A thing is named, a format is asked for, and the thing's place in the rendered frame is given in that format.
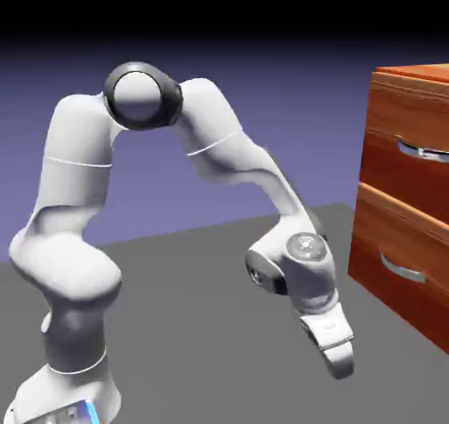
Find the reddish wooden cabinet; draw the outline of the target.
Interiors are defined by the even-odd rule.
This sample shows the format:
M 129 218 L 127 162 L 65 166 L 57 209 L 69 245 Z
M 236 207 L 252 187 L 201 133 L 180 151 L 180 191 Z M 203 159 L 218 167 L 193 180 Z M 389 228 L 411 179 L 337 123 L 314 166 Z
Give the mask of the reddish wooden cabinet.
M 449 63 L 372 74 L 348 274 L 449 354 Z

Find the reddish wooden drawer front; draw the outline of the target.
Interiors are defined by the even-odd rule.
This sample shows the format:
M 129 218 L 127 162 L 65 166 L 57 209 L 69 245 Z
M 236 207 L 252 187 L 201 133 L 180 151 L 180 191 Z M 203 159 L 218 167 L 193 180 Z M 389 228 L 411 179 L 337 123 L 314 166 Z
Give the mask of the reddish wooden drawer front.
M 360 166 L 361 182 L 449 223 L 449 163 L 405 155 L 397 137 L 449 151 L 449 79 L 374 72 Z
M 387 270 L 380 251 L 426 282 Z M 449 354 L 449 225 L 360 183 L 348 275 Z

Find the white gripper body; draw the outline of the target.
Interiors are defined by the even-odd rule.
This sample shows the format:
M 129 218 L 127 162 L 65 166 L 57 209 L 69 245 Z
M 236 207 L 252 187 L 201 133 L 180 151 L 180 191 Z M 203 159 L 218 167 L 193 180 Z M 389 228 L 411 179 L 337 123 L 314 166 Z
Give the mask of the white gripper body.
M 336 348 L 353 338 L 353 330 L 340 302 L 325 313 L 300 315 L 299 322 L 320 350 Z

